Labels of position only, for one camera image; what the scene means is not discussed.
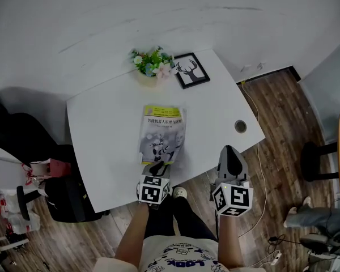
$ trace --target power strip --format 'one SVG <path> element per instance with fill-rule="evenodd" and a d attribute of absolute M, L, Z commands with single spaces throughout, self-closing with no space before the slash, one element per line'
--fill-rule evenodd
<path fill-rule="evenodd" d="M 277 255 L 276 255 L 276 257 L 272 260 L 271 266 L 276 265 L 277 262 L 278 262 L 278 260 L 281 258 L 281 256 L 282 256 L 282 253 L 281 253 L 281 252 L 278 252 Z"/>

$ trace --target black picture frame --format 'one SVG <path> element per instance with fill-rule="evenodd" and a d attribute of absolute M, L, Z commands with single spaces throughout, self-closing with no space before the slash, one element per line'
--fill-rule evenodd
<path fill-rule="evenodd" d="M 190 67 L 190 71 L 191 71 L 191 74 L 192 74 L 191 76 L 190 76 L 189 74 L 185 74 L 183 71 L 179 71 L 179 68 L 178 68 L 178 65 L 177 65 L 176 60 L 178 60 L 178 59 L 180 59 L 180 58 L 184 58 L 184 57 L 192 57 L 192 61 L 193 61 L 192 64 L 193 64 L 193 66 L 195 66 L 194 64 L 197 65 L 194 69 L 196 69 L 197 67 L 199 67 L 199 69 L 202 71 L 204 77 L 201 77 L 200 80 L 194 81 L 193 78 L 199 78 L 199 77 L 197 77 L 197 76 L 195 76 L 195 75 L 193 74 L 194 69 L 191 69 L 191 67 Z M 177 79 L 178 79 L 178 81 L 179 81 L 179 83 L 180 83 L 180 85 L 181 85 L 181 87 L 182 87 L 183 89 L 190 88 L 190 87 L 194 87 L 194 86 L 197 86 L 198 84 L 202 84 L 202 83 L 205 83 L 205 82 L 209 82 L 209 81 L 210 81 L 209 76 L 207 75 L 207 73 L 205 72 L 203 66 L 200 64 L 199 60 L 197 59 L 196 55 L 195 55 L 193 52 L 186 53 L 186 54 L 182 54 L 182 55 L 180 55 L 180 56 L 176 56 L 176 57 L 174 58 L 174 63 L 175 63 L 175 65 L 176 65 L 175 67 L 178 69 L 178 73 L 176 74 Z M 181 74 L 180 74 L 180 73 L 184 73 L 185 75 L 189 76 L 189 78 L 190 78 L 193 82 L 192 82 L 192 83 L 185 83 L 184 80 L 183 80 L 183 78 L 181 77 Z"/>

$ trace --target white t-shirt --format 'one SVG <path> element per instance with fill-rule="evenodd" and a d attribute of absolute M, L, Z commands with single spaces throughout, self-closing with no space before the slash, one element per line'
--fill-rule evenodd
<path fill-rule="evenodd" d="M 152 236 L 143 241 L 139 270 L 129 263 L 99 258 L 93 272 L 229 272 L 217 261 L 218 243 L 183 236 Z M 262 272 L 264 269 L 237 268 L 232 272 Z"/>

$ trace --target grey pants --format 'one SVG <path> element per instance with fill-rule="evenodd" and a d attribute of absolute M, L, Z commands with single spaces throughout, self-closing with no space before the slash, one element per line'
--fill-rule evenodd
<path fill-rule="evenodd" d="M 330 216 L 328 207 L 311 208 L 309 205 L 304 205 L 297 210 L 297 214 L 287 215 L 286 224 L 290 228 L 317 227 L 324 235 L 333 236 L 340 231 L 340 209 L 331 209 Z"/>

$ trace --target deer picture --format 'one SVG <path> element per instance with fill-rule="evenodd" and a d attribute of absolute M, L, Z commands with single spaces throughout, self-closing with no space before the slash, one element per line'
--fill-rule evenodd
<path fill-rule="evenodd" d="M 197 81 L 199 81 L 199 80 L 205 79 L 204 76 L 202 76 L 202 77 L 199 78 L 199 77 L 197 77 L 196 75 L 194 75 L 194 70 L 198 68 L 198 65 L 196 64 L 196 62 L 192 61 L 191 59 L 190 59 L 189 61 L 193 64 L 193 68 L 190 67 L 190 70 L 189 70 L 189 71 L 186 70 L 186 68 L 182 69 L 179 63 L 176 64 L 176 69 L 177 69 L 179 72 L 188 75 L 188 76 L 190 77 L 190 79 L 191 79 L 193 82 L 197 82 Z"/>

